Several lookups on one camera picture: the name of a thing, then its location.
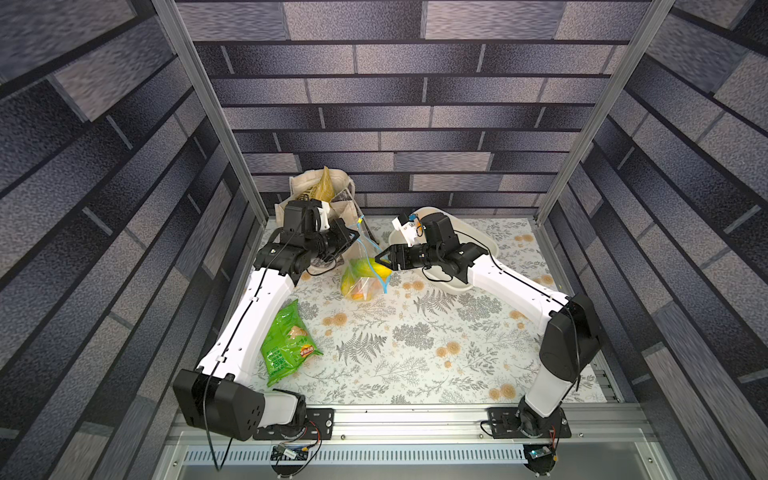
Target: white plastic basin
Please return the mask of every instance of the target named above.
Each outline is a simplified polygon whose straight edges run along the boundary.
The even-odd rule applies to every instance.
[[[424,218],[427,215],[434,214],[434,213],[441,213],[443,215],[446,215],[449,219],[451,219],[451,225],[453,226],[453,230],[455,230],[456,233],[458,234],[459,242],[461,243],[474,242],[472,238],[469,238],[466,235],[462,235],[462,233],[467,233],[469,235],[472,235],[477,240],[481,241],[491,251],[491,255],[493,255],[494,257],[498,257],[498,244],[491,237],[481,232],[480,230],[474,228],[473,226],[469,225],[468,223],[463,222],[460,219],[454,217],[453,215],[447,214],[446,212],[440,210],[439,208],[434,208],[434,207],[422,207],[413,213],[418,218]],[[416,238],[416,241],[419,243],[426,242],[424,236]],[[394,245],[395,243],[405,243],[405,242],[406,242],[406,239],[402,236],[402,233],[400,233],[399,231],[393,230],[389,234],[390,245]],[[424,277],[426,277],[427,280],[429,280],[429,277],[432,277],[438,280],[447,280],[451,278],[447,273],[444,273],[442,271],[442,268],[440,268],[439,266],[433,266],[431,269],[428,269],[427,274]],[[457,278],[451,280],[450,282],[432,282],[432,285],[436,286],[437,288],[439,288],[440,290],[446,293],[451,293],[452,295],[459,295],[472,288],[472,285],[468,285],[467,283],[464,283]]]

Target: mounting plate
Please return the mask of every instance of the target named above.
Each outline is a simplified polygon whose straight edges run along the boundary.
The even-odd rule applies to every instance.
[[[333,435],[333,409],[307,409],[306,419],[315,422],[315,425],[320,429],[320,438],[323,440],[330,440]],[[287,440],[295,437],[299,434],[296,432],[287,432],[282,425],[269,425],[263,429],[256,430],[253,434],[254,440]],[[302,440],[314,441],[317,439],[317,431],[313,428],[308,428]]]
[[[494,439],[529,438],[519,430],[520,420],[515,415],[517,411],[518,408],[516,406],[491,407],[487,409],[488,420],[491,422],[491,433]],[[568,425],[562,407],[558,407],[549,418],[552,421],[554,433],[557,437],[561,439],[569,439],[571,437],[571,427]]]

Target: vent grille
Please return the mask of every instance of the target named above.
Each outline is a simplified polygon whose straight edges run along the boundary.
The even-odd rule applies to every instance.
[[[227,465],[268,465],[272,445],[233,446],[227,457]],[[216,449],[219,463],[226,447]],[[323,445],[312,460],[313,465],[455,465],[527,463],[522,445]],[[283,457],[280,463],[291,465]],[[212,465],[207,445],[190,446],[184,457],[185,465]]]

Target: floral tablecloth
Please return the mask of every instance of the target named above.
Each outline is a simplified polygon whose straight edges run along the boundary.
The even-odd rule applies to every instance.
[[[390,217],[366,217],[386,245]],[[498,243],[499,258],[542,285],[554,286],[526,219],[467,218]],[[274,220],[267,233],[275,228]],[[304,274],[289,301],[324,355],[312,355],[274,388],[300,392],[312,404],[434,404],[517,402],[539,369],[533,323],[513,306],[473,288],[453,296],[418,270],[395,272],[389,290],[368,303],[339,291],[344,266]],[[266,388],[261,355],[251,388]],[[587,366],[566,402],[605,402]]]

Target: green chip bag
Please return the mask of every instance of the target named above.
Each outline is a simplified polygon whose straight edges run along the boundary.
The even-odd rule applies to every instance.
[[[310,355],[322,353],[315,346],[299,316],[299,300],[294,300],[277,313],[270,331],[261,344],[261,355],[272,386],[299,369]]]

